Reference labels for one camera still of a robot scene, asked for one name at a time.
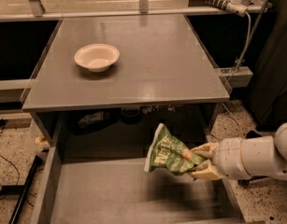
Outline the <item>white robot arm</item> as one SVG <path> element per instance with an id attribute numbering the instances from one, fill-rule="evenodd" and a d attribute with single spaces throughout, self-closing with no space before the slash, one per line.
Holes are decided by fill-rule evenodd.
<path id="1" fill-rule="evenodd" d="M 205 143 L 192 152 L 206 159 L 188 172 L 195 179 L 271 177 L 287 181 L 287 122 L 273 136 L 226 138 Z"/>

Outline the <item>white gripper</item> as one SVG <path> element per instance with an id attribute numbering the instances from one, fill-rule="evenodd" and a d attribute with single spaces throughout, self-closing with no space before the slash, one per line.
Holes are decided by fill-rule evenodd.
<path id="1" fill-rule="evenodd" d="M 221 142 L 208 142 L 191 149 L 193 154 L 208 159 L 187 174 L 194 179 L 219 180 L 225 177 L 239 180 L 243 177 L 240 160 L 240 138 L 226 138 Z"/>

